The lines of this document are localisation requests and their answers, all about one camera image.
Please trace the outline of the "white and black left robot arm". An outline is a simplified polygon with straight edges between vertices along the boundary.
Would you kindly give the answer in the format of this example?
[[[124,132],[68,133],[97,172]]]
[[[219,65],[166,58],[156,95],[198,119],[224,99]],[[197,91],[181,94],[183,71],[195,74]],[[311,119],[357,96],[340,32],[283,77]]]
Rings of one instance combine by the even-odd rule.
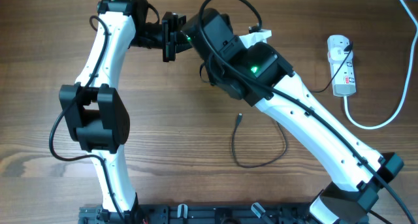
[[[98,24],[92,27],[96,36],[87,63],[75,83],[59,91],[62,111],[56,121],[66,122],[71,139],[85,152],[82,158],[92,160],[106,221],[139,211],[124,152],[130,117],[118,93],[125,55],[132,46],[160,49],[169,62],[191,48],[180,32],[184,15],[166,12],[148,22],[149,10],[155,7],[147,0],[100,0],[97,14],[90,17]]]

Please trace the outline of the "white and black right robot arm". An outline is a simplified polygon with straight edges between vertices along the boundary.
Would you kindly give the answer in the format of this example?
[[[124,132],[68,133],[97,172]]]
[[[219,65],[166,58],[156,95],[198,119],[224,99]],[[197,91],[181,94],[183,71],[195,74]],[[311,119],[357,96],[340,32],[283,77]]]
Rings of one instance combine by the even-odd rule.
[[[267,43],[271,31],[252,27],[236,35],[229,17],[213,8],[182,27],[206,62],[210,82],[286,128],[324,167],[330,184],[313,200],[318,223],[357,223],[371,213],[382,189],[402,169],[395,153],[379,153],[354,136],[308,90]]]

